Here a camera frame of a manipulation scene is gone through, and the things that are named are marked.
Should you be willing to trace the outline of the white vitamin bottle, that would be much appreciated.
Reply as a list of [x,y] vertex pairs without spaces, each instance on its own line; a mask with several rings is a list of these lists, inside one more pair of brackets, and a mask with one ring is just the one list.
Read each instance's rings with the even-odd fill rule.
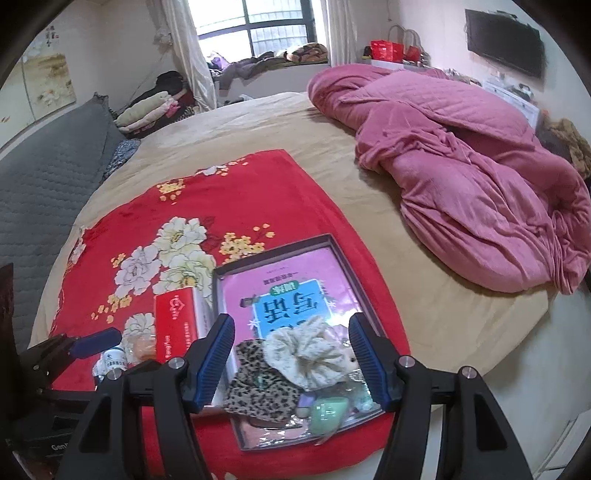
[[116,346],[102,352],[92,367],[92,376],[95,385],[100,384],[109,372],[117,369],[125,371],[127,366],[126,353],[122,347]]

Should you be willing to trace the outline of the white floral scrunchie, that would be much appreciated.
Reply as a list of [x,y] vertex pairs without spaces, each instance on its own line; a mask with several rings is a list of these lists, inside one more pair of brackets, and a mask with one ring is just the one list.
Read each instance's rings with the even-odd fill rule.
[[313,316],[296,327],[283,327],[263,340],[266,363],[304,391],[315,391],[345,381],[342,346],[349,334],[342,325],[332,327],[321,316]]

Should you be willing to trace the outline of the blue patterned pillow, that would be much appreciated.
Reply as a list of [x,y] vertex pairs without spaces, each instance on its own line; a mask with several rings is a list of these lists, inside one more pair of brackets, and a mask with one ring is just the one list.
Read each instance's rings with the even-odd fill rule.
[[141,141],[138,139],[126,139],[121,141],[115,148],[111,159],[103,172],[102,180],[105,181],[116,170],[127,163],[138,150],[140,143]]

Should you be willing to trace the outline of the red tissue box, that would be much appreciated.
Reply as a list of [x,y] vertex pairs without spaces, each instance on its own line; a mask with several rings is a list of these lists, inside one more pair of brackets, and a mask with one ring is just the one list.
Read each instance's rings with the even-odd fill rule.
[[154,297],[155,355],[160,363],[183,357],[213,323],[211,306],[197,287],[183,287]]

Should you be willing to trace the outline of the small green tissue pack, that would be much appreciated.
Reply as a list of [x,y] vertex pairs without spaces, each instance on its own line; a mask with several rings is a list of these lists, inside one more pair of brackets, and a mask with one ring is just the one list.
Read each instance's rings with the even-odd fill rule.
[[315,400],[308,418],[308,432],[314,436],[331,436],[349,416],[349,399],[325,397]]

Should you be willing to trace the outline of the beige bed sheet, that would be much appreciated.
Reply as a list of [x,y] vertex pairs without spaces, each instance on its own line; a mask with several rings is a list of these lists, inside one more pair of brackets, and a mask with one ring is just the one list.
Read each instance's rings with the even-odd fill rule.
[[465,281],[404,225],[394,181],[356,167],[353,133],[304,93],[280,93],[173,123],[148,136],[77,214],[44,287],[30,340],[49,336],[67,257],[79,233],[148,188],[260,150],[286,150],[337,204],[376,260],[401,313],[410,348],[441,370],[487,373],[534,330],[555,297],[540,287],[504,295]]

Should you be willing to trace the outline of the red gift bags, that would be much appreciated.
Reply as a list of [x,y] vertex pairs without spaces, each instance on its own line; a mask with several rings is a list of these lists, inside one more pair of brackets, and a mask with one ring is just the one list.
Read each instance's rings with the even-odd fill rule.
[[422,65],[426,58],[420,35],[400,24],[394,24],[389,29],[386,40],[372,40],[369,47],[373,60]]

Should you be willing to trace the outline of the white curtain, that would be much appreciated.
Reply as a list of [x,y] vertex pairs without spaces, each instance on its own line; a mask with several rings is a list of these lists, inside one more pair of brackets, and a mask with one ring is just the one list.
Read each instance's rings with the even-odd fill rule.
[[197,29],[187,0],[153,1],[155,42],[171,48],[201,112],[217,106],[211,71],[198,43]]

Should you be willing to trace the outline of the pink quilt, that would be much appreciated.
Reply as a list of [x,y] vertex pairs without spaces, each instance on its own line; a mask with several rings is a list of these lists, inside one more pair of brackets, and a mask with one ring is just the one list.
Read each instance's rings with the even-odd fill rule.
[[311,103],[356,134],[360,166],[401,190],[401,214],[447,267],[517,293],[572,293],[590,265],[590,195],[515,108],[437,69],[329,68]]

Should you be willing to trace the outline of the red floral blanket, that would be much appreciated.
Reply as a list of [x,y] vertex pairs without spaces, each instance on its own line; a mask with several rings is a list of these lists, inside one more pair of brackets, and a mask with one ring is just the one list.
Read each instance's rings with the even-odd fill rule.
[[[50,335],[85,336],[108,326],[125,340],[153,333],[155,294],[194,287],[211,305],[214,267],[321,234],[337,240],[386,334],[410,353],[374,257],[344,212],[284,150],[160,182],[86,229],[69,255]],[[367,459],[385,446],[392,415],[336,433],[321,446],[259,453],[239,449],[228,416],[193,419],[218,478],[279,479]]]

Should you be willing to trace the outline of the wall mounted television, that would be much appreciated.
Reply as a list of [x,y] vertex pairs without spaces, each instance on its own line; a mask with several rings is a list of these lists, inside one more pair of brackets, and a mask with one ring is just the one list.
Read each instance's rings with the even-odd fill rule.
[[511,15],[465,10],[467,48],[527,76],[541,79],[545,47],[540,33]]

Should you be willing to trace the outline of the floral wall painting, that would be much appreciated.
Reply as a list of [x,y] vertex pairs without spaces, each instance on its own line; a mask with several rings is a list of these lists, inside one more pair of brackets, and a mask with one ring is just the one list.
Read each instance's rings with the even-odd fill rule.
[[1,88],[1,146],[21,132],[76,102],[59,34],[46,27],[27,47]]

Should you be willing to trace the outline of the cream plush bear with crown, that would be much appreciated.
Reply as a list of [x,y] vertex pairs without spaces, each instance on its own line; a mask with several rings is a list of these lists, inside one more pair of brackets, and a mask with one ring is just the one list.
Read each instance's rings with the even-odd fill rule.
[[349,345],[342,346],[342,367],[345,371],[350,373],[360,368],[358,360],[356,360],[356,354],[353,348]]

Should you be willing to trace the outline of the leopard print scrunchie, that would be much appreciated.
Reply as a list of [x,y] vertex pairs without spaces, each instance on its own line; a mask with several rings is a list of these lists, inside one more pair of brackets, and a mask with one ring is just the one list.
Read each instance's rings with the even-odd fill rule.
[[266,363],[263,339],[242,341],[235,353],[239,367],[224,394],[224,411],[273,424],[286,423],[297,408],[301,388]]

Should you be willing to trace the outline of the grey quilted headboard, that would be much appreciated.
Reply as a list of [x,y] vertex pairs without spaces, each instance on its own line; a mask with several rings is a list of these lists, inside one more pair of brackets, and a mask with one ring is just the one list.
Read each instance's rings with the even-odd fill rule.
[[41,295],[73,223],[124,140],[94,95],[1,160],[1,264],[14,265],[15,344],[31,337]]

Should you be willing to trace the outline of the clothes pile on windowsill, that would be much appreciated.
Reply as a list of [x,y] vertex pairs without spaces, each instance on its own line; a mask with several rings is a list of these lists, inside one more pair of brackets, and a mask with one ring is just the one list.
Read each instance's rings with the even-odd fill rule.
[[257,75],[297,65],[322,64],[329,61],[329,50],[318,42],[304,44],[294,50],[280,53],[267,51],[257,57],[232,62],[216,76],[219,90],[227,91],[236,78],[250,80]]

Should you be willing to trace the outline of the bagged peach sponge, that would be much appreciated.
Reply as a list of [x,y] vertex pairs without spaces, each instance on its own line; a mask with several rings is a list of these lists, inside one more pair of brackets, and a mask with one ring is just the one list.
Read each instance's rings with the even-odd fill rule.
[[156,338],[153,333],[126,334],[122,338],[128,365],[156,359]]

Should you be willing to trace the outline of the folded clothes stack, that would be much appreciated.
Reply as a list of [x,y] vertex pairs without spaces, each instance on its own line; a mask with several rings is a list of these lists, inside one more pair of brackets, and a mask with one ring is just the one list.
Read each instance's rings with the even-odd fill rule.
[[119,132],[128,139],[148,135],[195,114],[195,101],[188,82],[177,71],[156,78],[154,87],[131,101],[120,114],[114,114]]

